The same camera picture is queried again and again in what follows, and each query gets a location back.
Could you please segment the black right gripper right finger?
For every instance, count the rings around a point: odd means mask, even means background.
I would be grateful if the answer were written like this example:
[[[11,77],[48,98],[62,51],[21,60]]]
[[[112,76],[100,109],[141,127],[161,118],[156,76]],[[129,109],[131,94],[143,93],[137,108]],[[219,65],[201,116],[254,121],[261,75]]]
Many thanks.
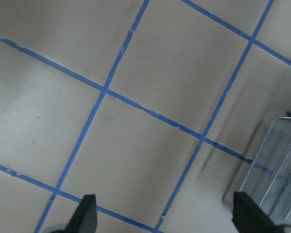
[[[232,222],[239,233],[284,233],[245,192],[234,192]]]

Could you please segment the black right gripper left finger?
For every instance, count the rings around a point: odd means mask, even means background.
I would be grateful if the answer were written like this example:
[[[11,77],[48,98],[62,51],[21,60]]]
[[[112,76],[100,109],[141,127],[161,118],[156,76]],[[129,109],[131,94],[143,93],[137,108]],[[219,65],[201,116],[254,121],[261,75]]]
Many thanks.
[[[95,194],[84,195],[64,233],[95,233],[97,230],[97,204]]]

